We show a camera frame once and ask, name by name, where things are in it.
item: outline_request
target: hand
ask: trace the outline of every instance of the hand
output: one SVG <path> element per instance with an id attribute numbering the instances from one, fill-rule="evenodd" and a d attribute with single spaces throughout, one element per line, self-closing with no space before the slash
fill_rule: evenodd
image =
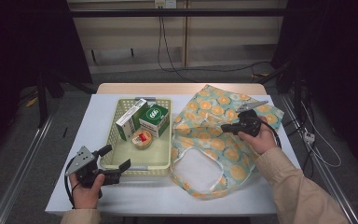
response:
<path id="1" fill-rule="evenodd" d="M 267 122 L 266 118 L 262 116 L 259 116 L 259 118 Z M 274 134 L 265 124 L 261 124 L 260 133 L 256 137 L 252 137 L 251 135 L 243 132 L 238 132 L 238 136 L 243 141 L 249 143 L 252 148 L 260 155 L 274 147 L 277 147 Z"/>
<path id="2" fill-rule="evenodd" d="M 95 178 L 90 189 L 83 188 L 77 181 L 76 174 L 69 175 L 72 186 L 72 194 L 75 202 L 75 209 L 96 209 L 99 199 L 99 192 L 104 182 L 104 175 L 99 174 Z"/>

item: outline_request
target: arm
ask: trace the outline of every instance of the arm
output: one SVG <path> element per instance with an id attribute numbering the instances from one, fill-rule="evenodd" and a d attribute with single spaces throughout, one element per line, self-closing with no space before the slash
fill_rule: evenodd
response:
<path id="1" fill-rule="evenodd" d="M 348 223 L 335 200 L 307 179 L 276 146 L 268 127 L 262 125 L 256 137 L 241 132 L 238 136 L 261 155 L 255 164 L 272 187 L 281 223 Z"/>
<path id="2" fill-rule="evenodd" d="M 63 215 L 61 224 L 65 223 L 100 223 L 101 215 L 97 210 L 99 191 L 104 182 L 104 175 L 98 175 L 91 189 L 83 188 L 77 181 L 76 175 L 69 175 L 75 209 Z"/>

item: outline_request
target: green box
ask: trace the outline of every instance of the green box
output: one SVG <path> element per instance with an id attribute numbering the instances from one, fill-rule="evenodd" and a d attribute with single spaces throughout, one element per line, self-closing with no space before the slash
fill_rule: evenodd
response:
<path id="1" fill-rule="evenodd" d="M 117 130 L 121 139 L 127 141 L 139 129 L 139 118 L 147 111 L 148 105 L 145 99 L 135 103 L 120 119 L 116 121 Z"/>
<path id="2" fill-rule="evenodd" d="M 160 105 L 152 105 L 141 116 L 141 127 L 151 132 L 156 138 L 160 138 L 170 124 L 169 117 L 167 108 Z"/>

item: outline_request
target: plastic basket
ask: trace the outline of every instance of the plastic basket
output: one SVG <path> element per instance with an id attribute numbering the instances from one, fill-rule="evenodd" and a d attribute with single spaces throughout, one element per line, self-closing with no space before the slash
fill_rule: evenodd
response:
<path id="1" fill-rule="evenodd" d="M 112 151 L 101 157 L 100 165 L 104 169 L 118 169 L 118 166 L 131 159 L 131 168 L 123 176 L 161 177 L 169 172 L 171 158 L 172 136 L 172 104 L 169 99 L 144 98 L 149 105 L 157 104 L 168 109 L 169 126 L 160 138 L 153 138 L 150 147 L 140 150 L 131 141 L 124 141 L 118 133 L 116 121 L 128 111 L 139 98 L 120 99 L 117 103 L 115 115 L 107 139 L 107 145 L 112 145 Z"/>

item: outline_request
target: beige sleeve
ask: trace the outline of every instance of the beige sleeve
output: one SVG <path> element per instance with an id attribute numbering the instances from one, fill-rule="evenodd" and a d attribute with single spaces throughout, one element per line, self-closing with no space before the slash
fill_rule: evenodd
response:
<path id="1" fill-rule="evenodd" d="M 272 187 L 281 223 L 348 223 L 337 202 L 307 179 L 280 148 L 261 155 L 256 166 Z"/>
<path id="2" fill-rule="evenodd" d="M 97 224 L 100 222 L 101 215 L 97 209 L 73 209 L 67 211 L 61 220 L 61 224 Z"/>

